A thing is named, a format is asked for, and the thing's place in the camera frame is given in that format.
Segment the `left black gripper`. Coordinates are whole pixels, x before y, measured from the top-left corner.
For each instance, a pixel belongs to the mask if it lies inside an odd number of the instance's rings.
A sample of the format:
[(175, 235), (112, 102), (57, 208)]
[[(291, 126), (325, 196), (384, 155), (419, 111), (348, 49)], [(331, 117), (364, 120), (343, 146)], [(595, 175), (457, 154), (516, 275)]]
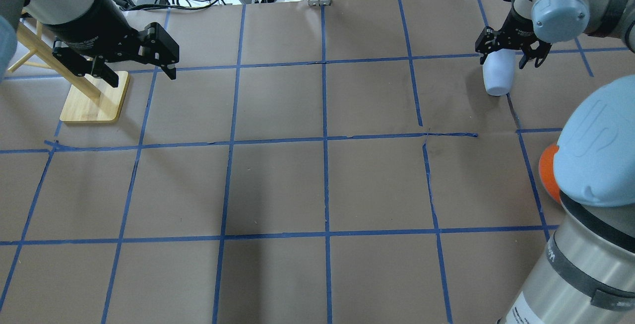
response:
[(179, 44), (160, 23), (137, 30), (111, 0), (94, 0), (77, 19), (45, 27), (60, 40), (54, 41), (52, 55), (78, 77), (90, 75), (118, 87), (120, 77), (106, 62), (134, 61), (157, 65), (170, 80), (177, 79)]

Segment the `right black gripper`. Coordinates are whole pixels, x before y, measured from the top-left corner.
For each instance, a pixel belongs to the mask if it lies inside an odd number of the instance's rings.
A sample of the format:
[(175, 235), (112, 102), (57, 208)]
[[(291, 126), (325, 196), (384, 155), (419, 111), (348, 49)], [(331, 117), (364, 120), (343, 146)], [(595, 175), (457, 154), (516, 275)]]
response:
[(501, 29), (495, 30), (489, 26), (483, 28), (475, 42), (475, 51), (479, 54), (479, 64), (484, 65), (487, 57), (499, 50), (522, 51), (519, 70), (532, 60), (538, 68), (548, 57), (552, 44), (538, 39), (533, 30), (531, 19), (521, 16), (515, 9), (511, 9), (506, 16)]

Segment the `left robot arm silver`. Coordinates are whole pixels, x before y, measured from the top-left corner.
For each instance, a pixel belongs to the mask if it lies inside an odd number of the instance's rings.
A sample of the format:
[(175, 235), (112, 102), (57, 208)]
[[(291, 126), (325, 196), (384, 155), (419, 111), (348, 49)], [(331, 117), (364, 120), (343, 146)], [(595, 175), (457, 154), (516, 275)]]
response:
[(101, 78), (117, 87), (109, 64), (152, 64), (172, 80), (177, 77), (178, 43), (159, 23), (144, 30), (129, 25), (112, 0), (1, 0), (1, 70), (17, 48), (17, 27), (26, 12), (58, 39), (52, 54), (73, 75)]

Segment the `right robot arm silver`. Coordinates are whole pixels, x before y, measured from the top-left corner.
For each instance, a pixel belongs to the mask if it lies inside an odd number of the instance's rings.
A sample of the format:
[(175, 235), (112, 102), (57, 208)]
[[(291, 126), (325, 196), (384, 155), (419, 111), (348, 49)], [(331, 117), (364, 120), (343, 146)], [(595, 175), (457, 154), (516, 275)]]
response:
[[(539, 67), (580, 34), (634, 50), (634, 0), (505, 0), (501, 29), (475, 42), (486, 91), (509, 91), (513, 61)], [(565, 211), (500, 324), (616, 324), (634, 310), (634, 76), (598, 88), (574, 110), (540, 171)]]

